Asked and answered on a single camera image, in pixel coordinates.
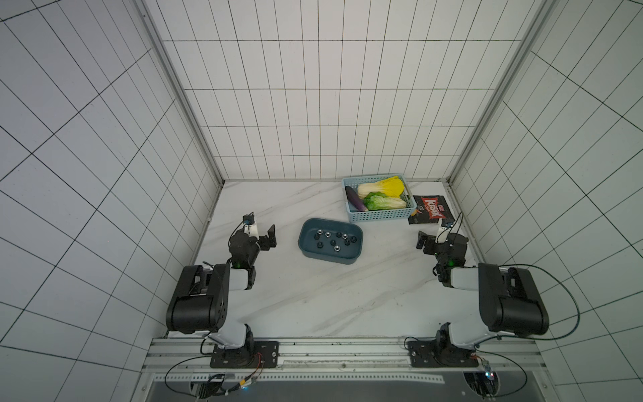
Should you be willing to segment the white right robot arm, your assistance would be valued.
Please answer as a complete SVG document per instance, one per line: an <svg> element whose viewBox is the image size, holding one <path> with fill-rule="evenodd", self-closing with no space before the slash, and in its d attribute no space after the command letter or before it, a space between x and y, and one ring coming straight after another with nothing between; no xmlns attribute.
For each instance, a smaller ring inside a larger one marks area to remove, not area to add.
<svg viewBox="0 0 643 402"><path fill-rule="evenodd" d="M435 353L468 352L486 340L527 338L549 330L549 314L532 274L525 268L466 265L468 238L448 232L441 241L423 231L416 248L434 256L434 275L443 286L477 294L477 311L459 323L445 323L431 342Z"/></svg>

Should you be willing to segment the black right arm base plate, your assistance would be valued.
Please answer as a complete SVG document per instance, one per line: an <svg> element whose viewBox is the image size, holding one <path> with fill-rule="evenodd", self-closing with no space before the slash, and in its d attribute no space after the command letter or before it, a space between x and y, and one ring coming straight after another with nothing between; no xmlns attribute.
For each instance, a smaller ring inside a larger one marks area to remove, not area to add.
<svg viewBox="0 0 643 402"><path fill-rule="evenodd" d="M459 348L451 342L449 329L450 323L444 323L432 340L405 338L404 348L413 368L473 369L479 366L472 349Z"/></svg>

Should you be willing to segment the purple eggplant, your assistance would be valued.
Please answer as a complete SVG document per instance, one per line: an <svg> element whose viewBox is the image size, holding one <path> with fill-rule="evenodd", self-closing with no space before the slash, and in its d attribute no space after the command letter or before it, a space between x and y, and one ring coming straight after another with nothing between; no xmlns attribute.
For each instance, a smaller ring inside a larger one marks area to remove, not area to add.
<svg viewBox="0 0 643 402"><path fill-rule="evenodd" d="M362 199L358 196L358 193L354 188L345 186L344 189L347 200L351 204L351 206L353 206L354 210L358 212L368 212L368 208L366 207Z"/></svg>

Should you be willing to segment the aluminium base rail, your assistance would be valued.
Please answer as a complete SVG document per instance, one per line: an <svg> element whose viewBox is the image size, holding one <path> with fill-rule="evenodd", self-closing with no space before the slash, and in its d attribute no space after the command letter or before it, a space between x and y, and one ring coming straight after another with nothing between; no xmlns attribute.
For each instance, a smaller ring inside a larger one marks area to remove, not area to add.
<svg viewBox="0 0 643 402"><path fill-rule="evenodd" d="M436 361L425 339L414 338L259 338L256 347L266 360L236 368L220 360L222 349L199 338L155 338L142 365L134 400L147 397L155 383L204 382L226 373L238 382L246 375L261 381L410 381L441 385L448 373L480 372L523 375L512 388L503 381L500 391L516 395L533 385L546 401L559 397L536 343L526 339L492 340L466 363Z"/></svg>

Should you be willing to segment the green lettuce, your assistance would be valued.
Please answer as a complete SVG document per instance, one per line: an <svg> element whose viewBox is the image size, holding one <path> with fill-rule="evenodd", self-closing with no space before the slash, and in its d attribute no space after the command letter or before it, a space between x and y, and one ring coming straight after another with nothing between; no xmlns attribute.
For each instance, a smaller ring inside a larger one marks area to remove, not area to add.
<svg viewBox="0 0 643 402"><path fill-rule="evenodd" d="M369 211L405 209L407 207L405 200L399 197L391 197L381 192L368 194L363 203Z"/></svg>

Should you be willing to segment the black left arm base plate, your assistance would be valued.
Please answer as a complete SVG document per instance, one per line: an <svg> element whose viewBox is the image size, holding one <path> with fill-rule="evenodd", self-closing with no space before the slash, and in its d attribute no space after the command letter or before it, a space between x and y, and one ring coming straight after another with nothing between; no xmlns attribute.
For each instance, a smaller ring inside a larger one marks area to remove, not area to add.
<svg viewBox="0 0 643 402"><path fill-rule="evenodd" d="M216 349L209 367L212 369L276 368L280 344L276 341L253 341L241 348Z"/></svg>

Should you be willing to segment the light blue perforated basket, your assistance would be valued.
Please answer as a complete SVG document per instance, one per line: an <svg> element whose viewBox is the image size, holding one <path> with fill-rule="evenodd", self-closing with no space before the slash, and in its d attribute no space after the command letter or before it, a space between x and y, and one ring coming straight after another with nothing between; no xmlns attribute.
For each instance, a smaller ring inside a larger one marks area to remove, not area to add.
<svg viewBox="0 0 643 402"><path fill-rule="evenodd" d="M380 209L380 210L369 210L369 211L359 211L348 199L348 196L344 194L345 198L345 209L348 213L348 218L351 222L361 222L361 221L374 221L374 220L383 220L383 219L407 219L410 217L413 212L415 212L417 203L413 198L413 194L410 191L410 187L407 184L406 179L400 174L380 174L380 175L371 175L371 176L359 176L359 177L348 177L342 179L342 186L350 187L351 189L358 191L358 186L360 184L371 184L376 183L381 180L391 179L397 177L404 185L404 190L400 195L401 199L405 201L406 206L403 209Z"/></svg>

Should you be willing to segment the yellow napa cabbage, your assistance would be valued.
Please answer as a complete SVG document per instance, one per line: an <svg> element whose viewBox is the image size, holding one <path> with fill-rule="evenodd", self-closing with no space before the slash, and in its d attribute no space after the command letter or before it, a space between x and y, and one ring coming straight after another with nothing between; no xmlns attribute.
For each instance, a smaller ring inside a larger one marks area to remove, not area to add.
<svg viewBox="0 0 643 402"><path fill-rule="evenodd" d="M381 193L387 197L399 198L403 192L405 192L405 184L398 176L358 185L360 199L365 199L371 193Z"/></svg>

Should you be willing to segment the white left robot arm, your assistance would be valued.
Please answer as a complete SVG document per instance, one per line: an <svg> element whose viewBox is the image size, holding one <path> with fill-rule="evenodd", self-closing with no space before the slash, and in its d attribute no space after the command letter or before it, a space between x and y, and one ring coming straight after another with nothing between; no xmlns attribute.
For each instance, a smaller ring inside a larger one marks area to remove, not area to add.
<svg viewBox="0 0 643 402"><path fill-rule="evenodd" d="M206 333L225 349L248 347L253 342L251 328L229 317L229 295L252 290L259 254L276 246L276 226L261 236L257 224L244 218L229 237L226 262L184 267L167 308L167 330L183 335Z"/></svg>

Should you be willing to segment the black Kray chips bag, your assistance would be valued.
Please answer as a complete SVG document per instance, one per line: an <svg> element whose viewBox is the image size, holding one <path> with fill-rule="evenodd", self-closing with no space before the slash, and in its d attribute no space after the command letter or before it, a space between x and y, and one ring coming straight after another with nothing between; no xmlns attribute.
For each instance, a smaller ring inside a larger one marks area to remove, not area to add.
<svg viewBox="0 0 643 402"><path fill-rule="evenodd" d="M450 224L455 217L442 195L414 196L416 210L408 218L409 224Z"/></svg>

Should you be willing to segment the dark teal storage box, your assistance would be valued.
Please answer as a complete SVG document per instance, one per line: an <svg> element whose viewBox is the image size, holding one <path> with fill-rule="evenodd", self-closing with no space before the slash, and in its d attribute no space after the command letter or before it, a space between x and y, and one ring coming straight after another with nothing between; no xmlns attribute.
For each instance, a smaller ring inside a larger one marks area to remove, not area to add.
<svg viewBox="0 0 643 402"><path fill-rule="evenodd" d="M318 241L315 241L314 235L318 229L322 229L323 234ZM330 238L326 238L324 235L327 231L331 233ZM337 232L348 234L347 240L350 240L352 236L356 236L358 241L357 243L350 241L351 246L345 246L345 239L336 237ZM337 242L337 246L341 247L341 251L336 252L334 250L334 246L330 244L331 240ZM318 249L316 247L318 242L322 242L324 247ZM356 224L331 219L311 218L301 226L298 246L302 254L308 258L351 265L361 256L363 249L363 231Z"/></svg>

